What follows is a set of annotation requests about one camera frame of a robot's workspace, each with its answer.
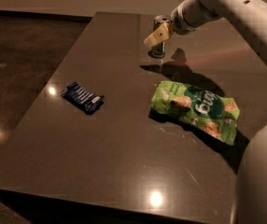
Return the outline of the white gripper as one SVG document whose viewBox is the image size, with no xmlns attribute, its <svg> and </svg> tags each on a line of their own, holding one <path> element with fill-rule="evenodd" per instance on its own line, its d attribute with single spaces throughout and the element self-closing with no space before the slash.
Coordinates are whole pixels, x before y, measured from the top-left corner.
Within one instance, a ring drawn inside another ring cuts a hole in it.
<svg viewBox="0 0 267 224">
<path fill-rule="evenodd" d="M 162 23 L 144 40 L 147 47 L 153 48 L 168 40 L 173 34 L 172 29 L 179 35 L 186 35 L 210 21 L 220 19 L 220 16 L 202 5 L 200 0 L 185 0 L 172 11 L 170 18 L 171 25 Z"/>
</svg>

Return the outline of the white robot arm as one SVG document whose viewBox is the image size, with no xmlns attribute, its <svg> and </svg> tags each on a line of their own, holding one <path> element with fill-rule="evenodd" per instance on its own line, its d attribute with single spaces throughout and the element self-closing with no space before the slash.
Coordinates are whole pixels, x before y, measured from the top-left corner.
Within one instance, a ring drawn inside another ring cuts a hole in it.
<svg viewBox="0 0 267 224">
<path fill-rule="evenodd" d="M 267 4 L 261 0 L 185 0 L 171 21 L 144 44 L 154 47 L 171 36 L 224 18 L 267 66 Z M 267 224 L 267 125 L 247 145 L 239 165 L 230 224 Z"/>
</svg>

